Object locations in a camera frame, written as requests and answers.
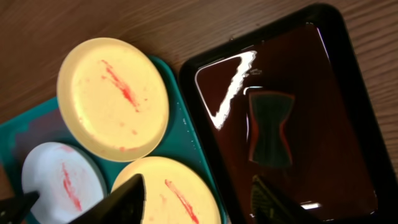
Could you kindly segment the red green sponge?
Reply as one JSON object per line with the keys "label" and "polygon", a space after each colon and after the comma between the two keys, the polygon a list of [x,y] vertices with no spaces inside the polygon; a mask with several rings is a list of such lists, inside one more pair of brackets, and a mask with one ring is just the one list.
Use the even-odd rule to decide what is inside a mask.
{"label": "red green sponge", "polygon": [[277,91],[252,91],[249,100],[249,156],[251,162],[273,169],[292,165],[284,132],[295,97]]}

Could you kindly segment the light blue plate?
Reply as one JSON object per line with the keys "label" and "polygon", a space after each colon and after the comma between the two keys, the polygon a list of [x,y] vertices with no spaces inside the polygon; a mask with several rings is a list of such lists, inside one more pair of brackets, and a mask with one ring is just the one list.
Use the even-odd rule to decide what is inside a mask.
{"label": "light blue plate", "polygon": [[39,223],[70,223],[108,193],[94,160],[81,149],[59,142],[45,142],[30,151],[21,184],[24,193],[39,193],[31,208]]}

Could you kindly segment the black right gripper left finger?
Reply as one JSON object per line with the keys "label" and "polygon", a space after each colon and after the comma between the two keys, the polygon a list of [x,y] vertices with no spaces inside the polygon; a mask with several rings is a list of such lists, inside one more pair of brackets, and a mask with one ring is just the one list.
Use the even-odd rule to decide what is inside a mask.
{"label": "black right gripper left finger", "polygon": [[135,174],[70,224],[141,224],[145,201],[144,178]]}

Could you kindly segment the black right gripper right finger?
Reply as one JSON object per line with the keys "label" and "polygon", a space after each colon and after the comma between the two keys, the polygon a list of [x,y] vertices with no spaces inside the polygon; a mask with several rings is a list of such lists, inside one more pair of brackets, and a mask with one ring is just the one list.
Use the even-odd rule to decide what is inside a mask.
{"label": "black right gripper right finger", "polygon": [[322,223],[259,175],[252,177],[251,211],[256,224]]}

